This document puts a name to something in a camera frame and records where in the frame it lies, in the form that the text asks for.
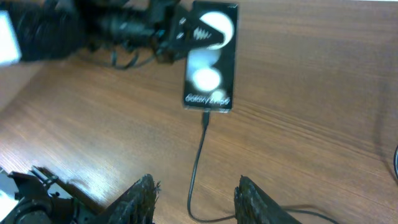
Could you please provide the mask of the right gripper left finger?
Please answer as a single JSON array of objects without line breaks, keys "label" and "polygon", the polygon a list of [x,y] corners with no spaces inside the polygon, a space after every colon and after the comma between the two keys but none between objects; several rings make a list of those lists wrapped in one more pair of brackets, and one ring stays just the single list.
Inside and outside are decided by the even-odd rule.
[{"label": "right gripper left finger", "polygon": [[153,224],[159,191],[160,182],[145,174],[97,215],[93,224]]}]

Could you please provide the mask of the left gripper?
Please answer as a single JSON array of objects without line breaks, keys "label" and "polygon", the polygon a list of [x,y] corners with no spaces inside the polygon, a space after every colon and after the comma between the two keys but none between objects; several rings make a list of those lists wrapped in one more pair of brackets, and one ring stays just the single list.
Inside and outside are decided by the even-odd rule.
[{"label": "left gripper", "polygon": [[150,0],[147,8],[135,9],[127,1],[78,1],[77,10],[88,29],[88,50],[127,52],[152,49],[160,63],[183,59],[183,51],[224,42],[224,34],[204,23],[180,1]]}]

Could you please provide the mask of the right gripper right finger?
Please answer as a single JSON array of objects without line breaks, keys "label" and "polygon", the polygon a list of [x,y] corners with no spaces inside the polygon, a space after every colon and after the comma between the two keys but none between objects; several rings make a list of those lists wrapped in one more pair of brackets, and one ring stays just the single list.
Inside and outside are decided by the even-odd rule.
[{"label": "right gripper right finger", "polygon": [[234,190],[234,210],[237,224],[300,224],[246,176]]}]

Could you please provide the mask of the black smartphone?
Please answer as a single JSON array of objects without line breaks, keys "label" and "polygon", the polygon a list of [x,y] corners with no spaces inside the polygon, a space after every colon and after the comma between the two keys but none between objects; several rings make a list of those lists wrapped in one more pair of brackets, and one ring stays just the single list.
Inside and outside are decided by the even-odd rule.
[{"label": "black smartphone", "polygon": [[228,113],[233,108],[239,4],[194,1],[193,11],[205,24],[224,34],[224,41],[188,53],[183,106]]}]

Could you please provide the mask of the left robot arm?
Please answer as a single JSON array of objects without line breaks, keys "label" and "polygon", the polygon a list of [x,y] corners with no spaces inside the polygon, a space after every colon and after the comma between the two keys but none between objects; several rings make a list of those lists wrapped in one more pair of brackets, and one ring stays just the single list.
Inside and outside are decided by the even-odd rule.
[{"label": "left robot arm", "polygon": [[222,44],[224,34],[180,1],[1,1],[21,61],[60,60],[86,49],[111,50],[108,67],[140,67],[156,59],[174,63],[189,51]]}]

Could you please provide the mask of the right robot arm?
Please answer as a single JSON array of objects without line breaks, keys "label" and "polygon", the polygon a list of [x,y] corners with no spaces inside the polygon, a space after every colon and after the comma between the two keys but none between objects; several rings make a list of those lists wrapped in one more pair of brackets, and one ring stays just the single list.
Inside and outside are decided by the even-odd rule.
[{"label": "right robot arm", "polygon": [[[78,198],[60,190],[50,192],[56,176],[11,172],[1,174],[1,193],[11,208],[1,223],[153,223],[160,184],[142,176],[105,211],[96,213]],[[238,223],[298,223],[249,177],[242,176],[234,190]]]}]

